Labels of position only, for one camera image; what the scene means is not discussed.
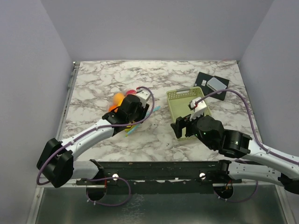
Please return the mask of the red toy apple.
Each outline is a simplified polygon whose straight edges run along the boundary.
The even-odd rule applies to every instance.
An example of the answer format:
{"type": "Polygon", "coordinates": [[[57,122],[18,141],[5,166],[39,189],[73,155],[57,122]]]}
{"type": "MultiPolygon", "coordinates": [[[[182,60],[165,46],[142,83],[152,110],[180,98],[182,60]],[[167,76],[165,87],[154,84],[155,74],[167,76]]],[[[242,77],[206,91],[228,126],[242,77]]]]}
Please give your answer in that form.
{"type": "Polygon", "coordinates": [[[135,95],[135,94],[136,94],[136,90],[132,90],[132,89],[127,90],[127,91],[125,92],[125,96],[127,96],[127,95],[135,95]]]}

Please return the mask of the green perforated plastic basket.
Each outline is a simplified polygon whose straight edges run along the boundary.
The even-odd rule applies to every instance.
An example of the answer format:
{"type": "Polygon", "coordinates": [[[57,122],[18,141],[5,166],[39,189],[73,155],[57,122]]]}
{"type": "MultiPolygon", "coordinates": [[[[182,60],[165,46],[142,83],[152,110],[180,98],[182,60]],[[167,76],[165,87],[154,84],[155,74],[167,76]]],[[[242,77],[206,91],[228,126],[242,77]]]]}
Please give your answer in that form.
{"type": "MultiPolygon", "coordinates": [[[[178,117],[184,118],[187,115],[191,115],[192,111],[189,108],[189,103],[191,100],[197,97],[204,97],[204,93],[200,87],[190,87],[187,89],[171,90],[166,93],[167,103],[172,119],[172,123],[176,122],[178,117]]],[[[203,116],[211,116],[210,109],[207,105],[207,110],[203,116]]],[[[196,138],[191,136],[189,138],[185,137],[185,127],[182,130],[182,137],[177,138],[177,140],[188,140],[196,138]]]]}

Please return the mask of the orange toy orange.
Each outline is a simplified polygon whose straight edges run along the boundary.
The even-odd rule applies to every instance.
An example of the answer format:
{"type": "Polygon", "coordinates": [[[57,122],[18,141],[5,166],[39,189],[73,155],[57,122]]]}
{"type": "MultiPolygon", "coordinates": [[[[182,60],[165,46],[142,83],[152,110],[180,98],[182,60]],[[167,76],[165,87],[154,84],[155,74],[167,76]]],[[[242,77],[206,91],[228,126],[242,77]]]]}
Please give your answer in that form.
{"type": "Polygon", "coordinates": [[[109,112],[117,112],[119,106],[118,105],[112,105],[109,107],[108,111],[109,112]]]}

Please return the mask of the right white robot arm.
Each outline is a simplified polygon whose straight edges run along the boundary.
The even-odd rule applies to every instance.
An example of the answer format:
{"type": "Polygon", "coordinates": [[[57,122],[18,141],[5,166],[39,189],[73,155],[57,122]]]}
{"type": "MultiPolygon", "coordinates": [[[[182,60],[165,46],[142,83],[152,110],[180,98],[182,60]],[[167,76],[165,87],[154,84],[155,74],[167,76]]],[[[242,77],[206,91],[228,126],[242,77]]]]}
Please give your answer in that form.
{"type": "Polygon", "coordinates": [[[225,166],[215,170],[215,179],[249,179],[284,187],[288,192],[299,193],[299,159],[273,148],[259,146],[249,135],[225,129],[222,123],[211,116],[190,120],[189,116],[178,117],[171,123],[176,137],[195,136],[210,150],[233,159],[246,159],[246,163],[225,161],[225,166]]]}

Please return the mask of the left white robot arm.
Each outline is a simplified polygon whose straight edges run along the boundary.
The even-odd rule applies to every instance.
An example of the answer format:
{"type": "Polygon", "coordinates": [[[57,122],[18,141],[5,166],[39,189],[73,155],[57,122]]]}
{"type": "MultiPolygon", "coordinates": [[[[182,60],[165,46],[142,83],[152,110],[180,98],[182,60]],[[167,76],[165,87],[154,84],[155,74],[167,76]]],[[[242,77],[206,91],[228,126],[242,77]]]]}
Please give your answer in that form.
{"type": "Polygon", "coordinates": [[[36,165],[39,170],[37,185],[51,183],[59,188],[73,179],[74,162],[82,153],[128,126],[142,123],[151,115],[153,106],[148,104],[150,99],[154,99],[153,94],[145,91],[129,94],[117,109],[104,114],[88,129],[61,141],[50,139],[36,165]]]}

